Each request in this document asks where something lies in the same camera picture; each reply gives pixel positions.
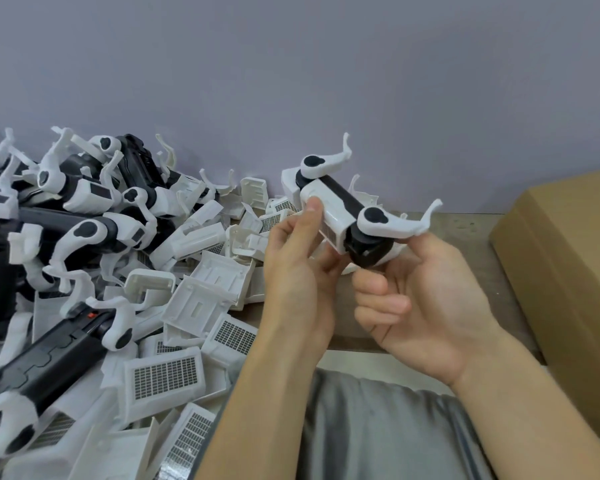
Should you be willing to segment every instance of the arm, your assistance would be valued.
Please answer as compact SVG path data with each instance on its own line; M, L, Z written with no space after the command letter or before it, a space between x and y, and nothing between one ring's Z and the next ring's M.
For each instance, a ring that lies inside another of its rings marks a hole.
M348 260L321 241L322 204L309 199L269 234L256 340L196 480L292 480L313 371L333 335L335 286Z
M432 234L384 275L357 271L356 318L463 403L499 478L600 479L600 441L533 356L492 316L462 254Z

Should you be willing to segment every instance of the gray pants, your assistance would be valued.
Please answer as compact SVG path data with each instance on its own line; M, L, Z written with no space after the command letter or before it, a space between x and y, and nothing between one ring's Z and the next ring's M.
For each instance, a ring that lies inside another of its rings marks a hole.
M190 479L214 431L215 425ZM455 397L318 369L304 416L297 478L490 480L495 474Z

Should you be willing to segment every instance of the wooden table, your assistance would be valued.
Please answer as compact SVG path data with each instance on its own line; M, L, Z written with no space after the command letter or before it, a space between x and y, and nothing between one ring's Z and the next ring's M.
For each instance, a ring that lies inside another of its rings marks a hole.
M421 213L409 213L410 219L419 219ZM491 310L502 327L510 332L541 363L542 352L533 332L520 309L504 270L489 243L489 233L501 214L445 214L432 216L431 231L453 244L464 254L475 273L480 286L489 298ZM364 352L384 352L376 342L362 330L353 318L355 309L351 275L341 277L336 297L336 330L329 345L330 349ZM236 318L258 326L262 304L247 305L242 312L233 312Z

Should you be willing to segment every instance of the cardboard box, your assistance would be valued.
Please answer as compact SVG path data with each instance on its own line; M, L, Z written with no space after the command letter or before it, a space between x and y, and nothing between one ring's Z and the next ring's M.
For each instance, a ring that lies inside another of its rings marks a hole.
M527 190L491 243L553 377L600 436L600 171Z

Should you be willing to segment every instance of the white floor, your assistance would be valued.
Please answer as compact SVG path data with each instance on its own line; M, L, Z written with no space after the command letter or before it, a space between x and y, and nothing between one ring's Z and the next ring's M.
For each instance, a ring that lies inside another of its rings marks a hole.
M346 372L359 378L400 384L415 390L428 389L439 394L453 394L442 382L408 368L389 354L327 350L318 367Z

